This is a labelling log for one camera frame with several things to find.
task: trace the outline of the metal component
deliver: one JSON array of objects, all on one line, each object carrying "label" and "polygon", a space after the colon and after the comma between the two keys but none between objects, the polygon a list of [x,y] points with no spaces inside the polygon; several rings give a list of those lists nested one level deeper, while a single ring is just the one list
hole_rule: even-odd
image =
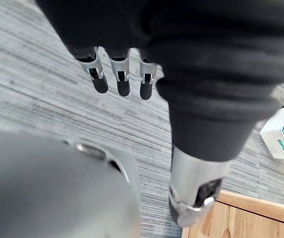
[{"label": "metal component", "polygon": [[156,76],[157,64],[144,62],[140,52],[139,52],[139,58],[140,58],[141,83],[145,84],[145,75],[150,74],[151,80],[150,80],[149,84],[153,84],[154,77]]},{"label": "metal component", "polygon": [[111,62],[113,74],[115,75],[117,82],[122,81],[119,78],[119,75],[118,75],[118,73],[121,72],[121,71],[124,72],[124,81],[127,82],[128,81],[128,75],[129,75],[129,72],[130,72],[130,69],[129,69],[129,51],[127,53],[127,57],[126,57],[125,60],[117,61],[117,60],[113,60],[113,59],[110,58],[110,62]]},{"label": "metal component", "polygon": [[99,55],[98,55],[98,48],[95,47],[94,50],[95,50],[95,53],[96,53],[96,58],[94,59],[94,61],[92,61],[92,62],[81,62],[81,61],[78,60],[78,62],[82,66],[83,70],[90,75],[92,80],[95,80],[97,78],[95,78],[95,76],[93,76],[91,74],[91,72],[90,72],[91,69],[95,69],[96,72],[97,72],[98,78],[102,79],[103,76],[104,76],[104,73],[103,73],[102,64],[101,64],[101,61],[100,61],[100,58],[99,58]]},{"label": "metal component", "polygon": [[192,157],[174,147],[171,165],[170,200],[179,213],[177,223],[191,226],[211,207],[220,188],[205,198],[201,207],[194,207],[199,188],[213,180],[222,179],[232,161],[212,162]]},{"label": "metal component", "polygon": [[169,195],[169,197],[172,206],[178,213],[176,223],[180,227],[190,227],[193,224],[197,223],[200,218],[210,210],[215,202],[215,199],[213,197],[208,197],[205,199],[204,205],[197,208],[191,207],[182,202],[176,202],[171,194]]},{"label": "metal component", "polygon": [[[63,141],[0,131],[0,237],[140,237],[134,157]],[[97,153],[119,163],[130,185]]]}]

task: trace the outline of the robotic hand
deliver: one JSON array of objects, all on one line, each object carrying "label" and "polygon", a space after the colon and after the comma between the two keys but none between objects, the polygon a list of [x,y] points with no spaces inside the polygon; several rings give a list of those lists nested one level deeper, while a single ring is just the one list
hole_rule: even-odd
[{"label": "robotic hand", "polygon": [[279,107],[284,82],[284,0],[36,0],[98,92],[108,90],[96,51],[110,56],[129,93],[128,52],[140,50],[141,97],[157,82],[172,132],[170,211],[195,223],[218,197],[231,160],[256,121]]}]

